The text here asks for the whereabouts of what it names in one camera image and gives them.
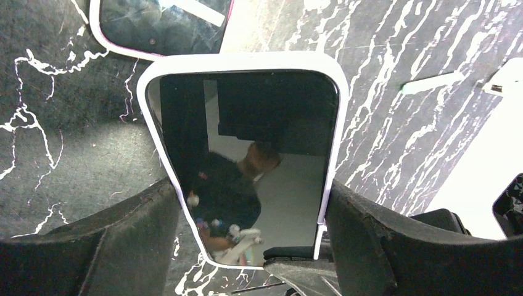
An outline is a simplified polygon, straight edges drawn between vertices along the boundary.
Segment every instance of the gray floor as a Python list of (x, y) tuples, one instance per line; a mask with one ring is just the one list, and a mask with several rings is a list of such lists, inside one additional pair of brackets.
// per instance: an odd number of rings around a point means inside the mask
[[(45, 233), (165, 175), (134, 99), (148, 63), (106, 54), (82, 29), (76, 2), (88, 11), (85, 0), (0, 2), (0, 238)], [(236, 1), (223, 50), (335, 57), (351, 92), (336, 178), (413, 215), (500, 102), (480, 86), (523, 56), (522, 11), (521, 0)], [(466, 76), (454, 87), (398, 92), (454, 70)], [(175, 245), (165, 295), (278, 281), (203, 262), (184, 218)]]

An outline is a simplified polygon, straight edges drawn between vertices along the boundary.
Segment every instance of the rearview mirror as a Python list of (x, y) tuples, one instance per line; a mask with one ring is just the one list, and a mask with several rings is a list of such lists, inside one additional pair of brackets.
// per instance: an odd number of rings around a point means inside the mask
[(144, 72), (144, 118), (208, 261), (261, 269), (291, 246), (318, 258), (347, 94), (316, 52), (172, 56)]
[(233, 0), (91, 0), (96, 40), (125, 56), (157, 60), (220, 51)]

